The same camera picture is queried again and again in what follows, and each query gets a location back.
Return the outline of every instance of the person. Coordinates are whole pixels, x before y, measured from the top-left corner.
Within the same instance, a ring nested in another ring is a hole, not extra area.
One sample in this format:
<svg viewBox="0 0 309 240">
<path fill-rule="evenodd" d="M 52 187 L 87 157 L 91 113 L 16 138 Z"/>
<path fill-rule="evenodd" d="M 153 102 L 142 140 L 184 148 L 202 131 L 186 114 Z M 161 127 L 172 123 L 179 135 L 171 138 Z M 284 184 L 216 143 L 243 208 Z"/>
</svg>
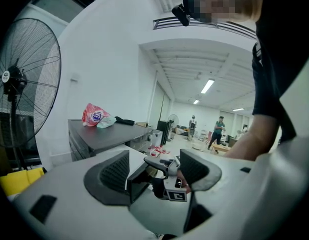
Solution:
<svg viewBox="0 0 309 240">
<path fill-rule="evenodd" d="M 224 117 L 220 116 L 219 121 L 215 122 L 214 131 L 213 131 L 213 134 L 211 136 L 211 141 L 209 143 L 208 150 L 210 150 L 210 147 L 211 147 L 212 143 L 214 143 L 215 140 L 216 140 L 216 143 L 218 145 L 220 145 L 222 132 L 223 132 L 223 130 L 225 130 L 225 124 L 224 124 L 223 121 L 224 121 Z"/>
<path fill-rule="evenodd" d="M 229 158 L 254 161 L 269 152 L 279 126 L 281 142 L 296 136 L 280 97 L 309 58 L 309 28 L 300 22 L 309 17 L 309 0 L 192 1 L 194 18 L 199 21 L 255 22 L 257 42 L 252 49 L 254 119 L 249 131 L 226 153 Z"/>
<path fill-rule="evenodd" d="M 195 116 L 192 116 L 192 119 L 189 121 L 189 136 L 188 140 L 191 141 L 194 134 L 195 134 L 195 129 L 197 127 L 197 121 L 195 120 Z"/>
</svg>

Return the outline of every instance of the dark pants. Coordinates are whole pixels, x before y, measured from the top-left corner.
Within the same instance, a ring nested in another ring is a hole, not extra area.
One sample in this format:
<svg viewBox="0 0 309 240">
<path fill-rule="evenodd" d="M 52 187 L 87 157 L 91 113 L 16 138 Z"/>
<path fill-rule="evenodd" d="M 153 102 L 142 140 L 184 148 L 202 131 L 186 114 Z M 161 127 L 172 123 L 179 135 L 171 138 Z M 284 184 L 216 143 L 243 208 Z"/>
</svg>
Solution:
<svg viewBox="0 0 309 240">
<path fill-rule="evenodd" d="M 221 134 L 218 134 L 218 133 L 213 132 L 213 134 L 212 134 L 212 136 L 211 136 L 210 144 L 209 144 L 209 146 L 208 146 L 208 149 L 210 149 L 211 145 L 214 143 L 215 140 L 216 140 L 216 143 L 217 143 L 218 145 L 220 145 L 221 137 L 222 137 Z"/>
</svg>

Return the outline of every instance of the person standing in background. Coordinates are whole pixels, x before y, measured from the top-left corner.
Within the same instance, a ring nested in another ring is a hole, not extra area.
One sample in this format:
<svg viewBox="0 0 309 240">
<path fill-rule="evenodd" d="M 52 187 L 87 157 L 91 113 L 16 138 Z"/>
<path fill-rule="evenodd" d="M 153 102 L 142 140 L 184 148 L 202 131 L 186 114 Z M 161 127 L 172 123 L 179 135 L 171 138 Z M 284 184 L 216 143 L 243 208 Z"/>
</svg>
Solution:
<svg viewBox="0 0 309 240">
<path fill-rule="evenodd" d="M 214 143 L 215 140 L 216 140 L 216 143 L 218 145 L 220 145 L 220 140 L 221 140 L 221 137 L 222 137 L 222 132 L 225 129 L 225 124 L 223 123 L 223 121 L 224 121 L 224 117 L 220 116 L 219 117 L 219 121 L 215 122 L 214 131 L 213 131 L 213 134 L 211 136 L 211 141 L 209 143 L 208 150 L 210 150 L 210 147 Z"/>
<path fill-rule="evenodd" d="M 191 141 L 194 134 L 195 134 L 195 129 L 197 127 L 197 121 L 195 121 L 195 116 L 192 116 L 192 119 L 189 121 L 189 133 L 188 133 L 188 140 Z"/>
</svg>

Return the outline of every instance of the fluorescent light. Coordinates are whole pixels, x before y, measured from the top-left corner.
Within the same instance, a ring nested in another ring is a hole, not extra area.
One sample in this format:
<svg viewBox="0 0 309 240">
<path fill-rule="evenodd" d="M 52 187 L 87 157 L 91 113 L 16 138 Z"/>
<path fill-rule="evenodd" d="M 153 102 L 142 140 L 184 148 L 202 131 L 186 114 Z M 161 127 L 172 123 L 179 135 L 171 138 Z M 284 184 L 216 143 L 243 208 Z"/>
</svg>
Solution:
<svg viewBox="0 0 309 240">
<path fill-rule="evenodd" d="M 214 82 L 215 82 L 215 80 L 209 79 L 208 82 L 206 83 L 205 87 L 202 89 L 201 93 L 205 94 L 208 91 L 208 89 L 213 85 Z"/>
</svg>

